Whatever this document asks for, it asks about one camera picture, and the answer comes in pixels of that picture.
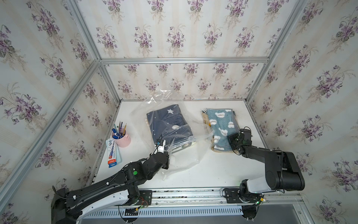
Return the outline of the clear plastic vacuum bag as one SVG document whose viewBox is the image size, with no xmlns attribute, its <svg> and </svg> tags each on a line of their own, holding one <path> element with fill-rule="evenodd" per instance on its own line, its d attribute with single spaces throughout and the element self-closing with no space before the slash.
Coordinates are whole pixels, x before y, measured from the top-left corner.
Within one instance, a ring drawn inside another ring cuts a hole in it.
<svg viewBox="0 0 358 224">
<path fill-rule="evenodd" d="M 214 130 L 195 118 L 175 91 L 150 95 L 135 107 L 130 118 L 151 154 L 169 156 L 169 168 L 160 171 L 164 180 L 199 164 L 212 146 Z"/>
</svg>

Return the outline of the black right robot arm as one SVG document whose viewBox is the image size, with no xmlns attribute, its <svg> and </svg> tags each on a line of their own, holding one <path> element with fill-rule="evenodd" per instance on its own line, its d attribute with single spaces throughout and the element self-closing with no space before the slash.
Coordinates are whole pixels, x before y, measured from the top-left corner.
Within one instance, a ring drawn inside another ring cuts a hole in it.
<svg viewBox="0 0 358 224">
<path fill-rule="evenodd" d="M 251 196 L 274 191 L 304 190 L 305 180 L 294 154 L 253 146 L 251 137 L 249 129 L 240 129 L 227 137 L 234 153 L 264 164 L 264 176 L 243 180 L 239 194 Z"/>
</svg>

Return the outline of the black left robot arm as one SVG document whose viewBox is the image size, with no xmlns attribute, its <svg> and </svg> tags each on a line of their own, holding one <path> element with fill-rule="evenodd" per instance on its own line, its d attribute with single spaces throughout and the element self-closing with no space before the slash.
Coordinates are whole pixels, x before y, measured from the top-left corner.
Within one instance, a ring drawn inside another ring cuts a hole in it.
<svg viewBox="0 0 358 224">
<path fill-rule="evenodd" d="M 140 197 L 138 186 L 151 180 L 161 169 L 168 169 L 169 162 L 167 152 L 157 152 L 149 158 L 128 163 L 116 174 L 91 186 L 72 191 L 53 189 L 51 222 L 75 224 L 114 205 L 134 205 Z"/>
</svg>

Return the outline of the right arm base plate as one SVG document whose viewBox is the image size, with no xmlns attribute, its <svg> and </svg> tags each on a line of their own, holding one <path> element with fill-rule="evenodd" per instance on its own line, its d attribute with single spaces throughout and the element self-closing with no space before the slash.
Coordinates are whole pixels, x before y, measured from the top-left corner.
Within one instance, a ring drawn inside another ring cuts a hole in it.
<svg viewBox="0 0 358 224">
<path fill-rule="evenodd" d="M 226 199 L 227 203 L 260 204 L 263 201 L 262 194 L 245 192 L 239 188 L 224 188 L 222 196 Z"/>
</svg>

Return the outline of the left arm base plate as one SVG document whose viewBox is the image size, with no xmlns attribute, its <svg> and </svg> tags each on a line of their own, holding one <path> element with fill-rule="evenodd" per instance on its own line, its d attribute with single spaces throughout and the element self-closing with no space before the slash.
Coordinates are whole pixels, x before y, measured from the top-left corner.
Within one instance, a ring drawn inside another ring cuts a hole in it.
<svg viewBox="0 0 358 224">
<path fill-rule="evenodd" d="M 119 206 L 149 206 L 152 203 L 152 190 L 139 190 L 138 196 L 129 197 L 126 203 L 117 204 Z"/>
</svg>

